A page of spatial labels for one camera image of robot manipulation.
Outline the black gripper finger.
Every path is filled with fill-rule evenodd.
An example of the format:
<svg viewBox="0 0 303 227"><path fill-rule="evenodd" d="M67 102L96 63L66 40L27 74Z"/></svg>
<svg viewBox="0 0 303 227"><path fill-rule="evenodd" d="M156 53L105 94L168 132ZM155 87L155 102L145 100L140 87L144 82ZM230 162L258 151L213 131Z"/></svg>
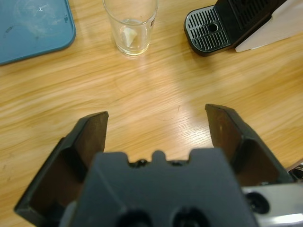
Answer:
<svg viewBox="0 0 303 227"><path fill-rule="evenodd" d="M221 148L241 186L294 180L261 137L232 108L206 104L213 146Z"/></svg>
<svg viewBox="0 0 303 227"><path fill-rule="evenodd" d="M59 140L14 207L31 224L59 224L82 189L91 162L105 148L107 111L80 118Z"/></svg>

